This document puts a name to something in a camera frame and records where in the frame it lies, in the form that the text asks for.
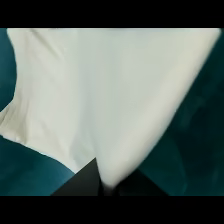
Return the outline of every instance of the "white cloth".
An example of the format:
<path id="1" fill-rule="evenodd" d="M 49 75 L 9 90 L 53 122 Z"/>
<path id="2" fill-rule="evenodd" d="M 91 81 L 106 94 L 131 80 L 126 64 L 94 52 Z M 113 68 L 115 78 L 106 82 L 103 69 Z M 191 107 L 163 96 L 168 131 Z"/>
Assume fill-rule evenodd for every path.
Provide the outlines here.
<path id="1" fill-rule="evenodd" d="M 218 29 L 8 29 L 17 63 L 0 134 L 117 184 L 169 125 Z"/>

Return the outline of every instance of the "dark teal surface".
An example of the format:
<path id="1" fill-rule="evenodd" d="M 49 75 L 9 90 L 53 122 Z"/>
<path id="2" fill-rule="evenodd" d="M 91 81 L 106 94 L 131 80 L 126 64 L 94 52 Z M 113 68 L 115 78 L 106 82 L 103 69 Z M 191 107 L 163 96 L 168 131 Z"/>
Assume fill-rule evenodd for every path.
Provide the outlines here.
<path id="1" fill-rule="evenodd" d="M 224 195 L 223 34 L 140 170 L 169 195 Z"/>
<path id="2" fill-rule="evenodd" d="M 0 28 L 0 111 L 12 100 L 16 64 Z M 0 195 L 50 195 L 74 174 L 59 162 L 0 136 Z"/>

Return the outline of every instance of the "black object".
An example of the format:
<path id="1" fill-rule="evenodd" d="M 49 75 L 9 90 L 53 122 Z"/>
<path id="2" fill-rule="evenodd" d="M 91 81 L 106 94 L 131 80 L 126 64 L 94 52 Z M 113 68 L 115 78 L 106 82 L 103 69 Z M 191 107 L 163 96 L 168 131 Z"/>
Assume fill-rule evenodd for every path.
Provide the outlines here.
<path id="1" fill-rule="evenodd" d="M 104 196 L 96 159 L 59 188 L 52 196 Z M 112 196 L 167 196 L 139 170 L 133 172 L 113 191 Z"/>

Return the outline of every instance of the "white garment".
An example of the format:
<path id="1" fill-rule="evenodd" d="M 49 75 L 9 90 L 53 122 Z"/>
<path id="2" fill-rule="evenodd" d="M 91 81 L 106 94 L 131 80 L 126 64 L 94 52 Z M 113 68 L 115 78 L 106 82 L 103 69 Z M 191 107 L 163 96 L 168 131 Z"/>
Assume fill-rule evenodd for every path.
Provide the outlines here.
<path id="1" fill-rule="evenodd" d="M 218 29 L 8 29 L 17 63 L 0 135 L 114 186 L 153 149 Z"/>

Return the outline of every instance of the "white fabric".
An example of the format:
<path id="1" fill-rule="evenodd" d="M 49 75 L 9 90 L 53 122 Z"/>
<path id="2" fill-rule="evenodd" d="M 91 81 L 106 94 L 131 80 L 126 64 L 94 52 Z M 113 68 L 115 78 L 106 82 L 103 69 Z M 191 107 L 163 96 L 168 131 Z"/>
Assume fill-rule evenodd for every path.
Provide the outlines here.
<path id="1" fill-rule="evenodd" d="M 114 186 L 157 143 L 218 29 L 8 29 L 17 63 L 0 135 Z"/>

